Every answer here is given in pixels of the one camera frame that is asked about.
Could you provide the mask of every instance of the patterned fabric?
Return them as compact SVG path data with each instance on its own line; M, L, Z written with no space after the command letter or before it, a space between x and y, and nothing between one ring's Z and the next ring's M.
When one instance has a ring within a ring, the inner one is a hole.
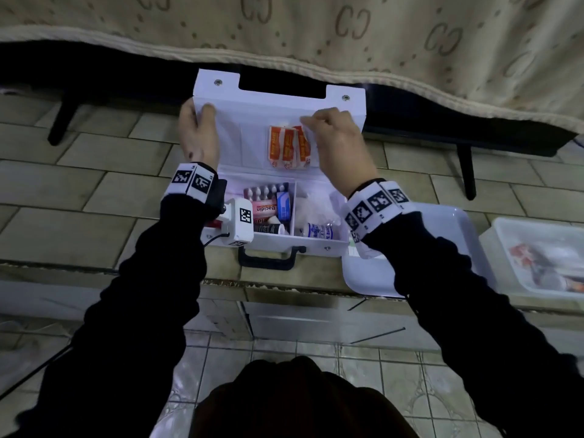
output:
M0 41L379 83L584 133L584 0L0 0Z

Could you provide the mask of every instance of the black handle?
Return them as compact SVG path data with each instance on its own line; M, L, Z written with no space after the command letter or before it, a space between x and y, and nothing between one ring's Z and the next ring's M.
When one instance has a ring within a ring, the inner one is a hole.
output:
M237 259L239 260L239 265L243 267L255 267L256 269L290 270L294 267L294 263L296 263L296 252L306 253L306 247L292 246L292 252L290 252L290 256L285 259L280 259L249 256L245 253L245 247L240 246Z

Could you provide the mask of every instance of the left hand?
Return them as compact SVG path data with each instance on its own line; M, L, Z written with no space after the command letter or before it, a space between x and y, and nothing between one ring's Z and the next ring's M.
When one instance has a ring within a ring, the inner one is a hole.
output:
M215 125L215 107L205 104L197 122L193 98L180 108L179 141L190 162L203 162L217 171L219 165L219 136Z

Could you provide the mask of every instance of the hand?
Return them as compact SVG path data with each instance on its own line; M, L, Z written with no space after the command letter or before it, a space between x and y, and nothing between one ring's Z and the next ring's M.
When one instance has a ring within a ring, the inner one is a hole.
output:
M366 181L379 178L361 131L348 111L317 110L312 117L300 117L317 139L321 170L345 197Z
M219 164L219 136L215 126L215 107L205 104L200 122L194 111L193 98L180 108L179 141L185 157L190 162L201 161L217 171Z

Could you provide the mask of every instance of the black sleeve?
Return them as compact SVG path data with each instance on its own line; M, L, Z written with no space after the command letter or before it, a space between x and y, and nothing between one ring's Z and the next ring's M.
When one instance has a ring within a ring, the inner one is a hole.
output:
M363 241L390 261L396 290L482 419L510 436L567 436L560 430L580 428L584 378L576 359L558 353L507 296L471 272L454 243L432 236L420 212L398 215Z
M149 436L185 351L183 326L199 312L200 236L217 214L186 195L163 199L160 221L86 311L71 349L47 367L14 436Z

